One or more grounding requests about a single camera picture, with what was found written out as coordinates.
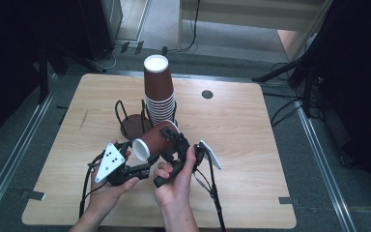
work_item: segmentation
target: person's left hand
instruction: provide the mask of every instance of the person's left hand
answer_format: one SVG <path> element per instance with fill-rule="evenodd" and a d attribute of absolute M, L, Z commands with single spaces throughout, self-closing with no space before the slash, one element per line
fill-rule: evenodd
<path fill-rule="evenodd" d="M 130 154 L 130 151 L 126 153 L 126 160 Z M 97 189 L 103 185 L 103 183 L 95 182 L 97 174 L 98 168 L 96 168 L 96 170 L 91 174 L 91 190 Z M 92 192 L 90 194 L 89 206 L 83 213 L 82 218 L 71 229 L 71 231 L 96 231 L 104 218 L 106 218 L 117 204 L 120 196 L 130 191 L 138 182 L 139 179 L 134 177 L 117 187 L 113 187 L 109 183 L 106 183 L 103 187 Z"/>

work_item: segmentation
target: black tripod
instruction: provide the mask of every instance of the black tripod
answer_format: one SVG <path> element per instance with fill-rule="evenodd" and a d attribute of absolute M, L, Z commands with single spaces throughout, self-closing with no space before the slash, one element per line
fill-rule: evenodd
<path fill-rule="evenodd" d="M 39 49 L 39 77 L 41 95 L 38 100 L 38 104 L 41 104 L 49 93 L 47 61 L 50 63 L 56 73 L 65 74 L 68 70 L 68 66 L 63 59 L 62 54 L 71 57 L 74 61 L 88 68 L 93 73 L 105 73 L 105 70 L 99 70 L 97 67 L 78 57 L 76 54 L 62 45 L 56 43 L 43 43 L 42 47 Z"/>
<path fill-rule="evenodd" d="M 320 66 L 317 60 L 321 56 L 322 48 L 327 47 L 327 37 L 329 31 L 332 28 L 333 23 L 337 20 L 339 16 L 342 15 L 343 10 L 345 9 L 344 6 L 346 4 L 337 4 L 337 2 L 341 1 L 332 2 L 320 32 L 315 37 L 311 46 L 309 46 L 309 48 L 304 52 L 304 54 L 299 59 L 264 76 L 252 78 L 252 81 L 254 82 L 266 82 L 291 69 L 295 69 L 294 72 L 291 74 L 288 83 L 291 88 L 296 88 L 306 78 L 304 92 L 302 96 L 302 104 L 303 111 L 305 112 L 307 117 L 310 116 L 309 105 L 311 99 L 312 83 L 316 78 Z"/>

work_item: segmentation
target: wrist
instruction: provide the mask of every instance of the wrist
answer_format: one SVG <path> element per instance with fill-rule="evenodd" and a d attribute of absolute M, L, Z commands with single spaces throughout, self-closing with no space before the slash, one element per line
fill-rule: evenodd
<path fill-rule="evenodd" d="M 87 208 L 71 231 L 97 231 L 104 217 Z"/>
<path fill-rule="evenodd" d="M 198 231 L 189 203 L 183 205 L 165 205 L 160 207 L 164 227 L 171 231 Z"/>

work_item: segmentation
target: black circular sticker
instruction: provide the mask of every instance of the black circular sticker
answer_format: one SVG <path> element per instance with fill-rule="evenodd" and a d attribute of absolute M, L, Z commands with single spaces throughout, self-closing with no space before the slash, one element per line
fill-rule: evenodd
<path fill-rule="evenodd" d="M 210 90 L 204 90 L 201 95 L 204 99 L 211 99 L 213 97 L 213 92 L 211 92 Z"/>

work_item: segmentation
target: table surface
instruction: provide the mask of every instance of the table surface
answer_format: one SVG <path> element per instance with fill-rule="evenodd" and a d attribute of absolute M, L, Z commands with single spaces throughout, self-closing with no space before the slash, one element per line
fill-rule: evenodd
<path fill-rule="evenodd" d="M 188 78 L 173 78 L 173 84 L 180 131 L 190 144 L 205 140 L 222 164 L 222 170 L 214 169 L 214 177 L 225 226 L 293 228 L 297 223 L 293 206 L 279 201 L 290 195 L 261 87 Z M 214 96 L 204 99 L 205 90 Z M 87 163 L 112 139 L 127 141 L 115 115 L 116 101 L 123 101 L 131 115 L 140 113 L 143 98 L 142 77 L 82 77 L 34 188 L 46 197 L 28 202 L 22 216 L 25 224 L 76 223 Z M 128 161 L 129 165 L 139 163 L 136 156 Z M 206 160 L 199 169 L 210 177 Z M 120 198 L 103 225 L 162 227 L 154 188 L 152 177 L 140 181 Z M 219 227 L 213 200 L 194 178 L 190 204 L 200 228 Z"/>

